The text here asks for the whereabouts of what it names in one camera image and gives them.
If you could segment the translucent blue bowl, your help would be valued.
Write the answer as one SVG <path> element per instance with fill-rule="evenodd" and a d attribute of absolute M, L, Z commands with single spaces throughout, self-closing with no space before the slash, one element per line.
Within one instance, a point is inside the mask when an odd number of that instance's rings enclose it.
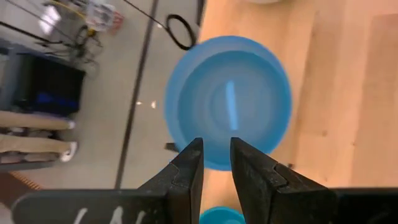
<path fill-rule="evenodd" d="M 167 82 L 164 118 L 175 148 L 202 138 L 205 167 L 228 171 L 230 140 L 265 154 L 281 142 L 292 90 L 280 60 L 260 43 L 227 35 L 190 49 Z"/>

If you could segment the black computer case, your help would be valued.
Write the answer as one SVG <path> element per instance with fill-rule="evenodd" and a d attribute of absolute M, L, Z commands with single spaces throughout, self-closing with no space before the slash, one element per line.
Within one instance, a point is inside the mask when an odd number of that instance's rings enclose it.
<path fill-rule="evenodd" d="M 80 110 L 86 72 L 52 57 L 18 53 L 11 103 L 22 111 L 69 116 Z"/>

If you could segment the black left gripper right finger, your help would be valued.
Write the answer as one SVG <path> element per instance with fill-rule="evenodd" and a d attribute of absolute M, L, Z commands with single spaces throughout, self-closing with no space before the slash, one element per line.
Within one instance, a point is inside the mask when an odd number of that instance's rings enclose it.
<path fill-rule="evenodd" d="M 335 194 L 240 138 L 231 138 L 231 169 L 246 224 L 329 224 Z"/>

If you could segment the clear plastic basket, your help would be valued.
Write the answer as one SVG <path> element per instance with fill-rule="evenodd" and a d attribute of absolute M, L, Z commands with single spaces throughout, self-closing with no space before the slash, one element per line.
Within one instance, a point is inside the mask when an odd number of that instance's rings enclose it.
<path fill-rule="evenodd" d="M 114 35 L 121 28 L 124 16 L 105 0 L 89 0 L 85 21 L 90 29 Z"/>

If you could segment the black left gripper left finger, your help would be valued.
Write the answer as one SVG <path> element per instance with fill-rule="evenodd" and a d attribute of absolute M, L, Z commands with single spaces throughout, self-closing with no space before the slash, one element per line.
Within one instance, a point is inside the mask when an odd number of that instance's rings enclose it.
<path fill-rule="evenodd" d="M 202 138 L 195 138 L 158 174 L 139 187 L 157 194 L 140 224 L 199 224 L 204 175 Z"/>

